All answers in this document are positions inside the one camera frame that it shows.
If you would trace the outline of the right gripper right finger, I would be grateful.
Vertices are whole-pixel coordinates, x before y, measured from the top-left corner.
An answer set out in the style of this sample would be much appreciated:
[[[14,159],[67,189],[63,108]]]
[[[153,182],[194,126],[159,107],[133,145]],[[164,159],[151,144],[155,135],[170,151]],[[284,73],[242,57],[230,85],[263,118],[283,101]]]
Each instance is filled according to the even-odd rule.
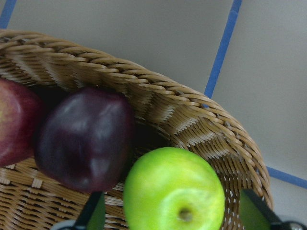
[[[282,221],[252,189],[242,189],[239,217],[245,230],[280,230]]]

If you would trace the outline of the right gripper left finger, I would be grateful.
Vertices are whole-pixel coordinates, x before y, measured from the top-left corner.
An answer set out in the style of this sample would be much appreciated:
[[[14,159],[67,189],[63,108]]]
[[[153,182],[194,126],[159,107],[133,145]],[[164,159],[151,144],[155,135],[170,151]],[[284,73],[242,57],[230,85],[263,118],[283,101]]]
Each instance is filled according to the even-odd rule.
[[[104,192],[93,192],[73,225],[74,230],[103,230],[106,220]]]

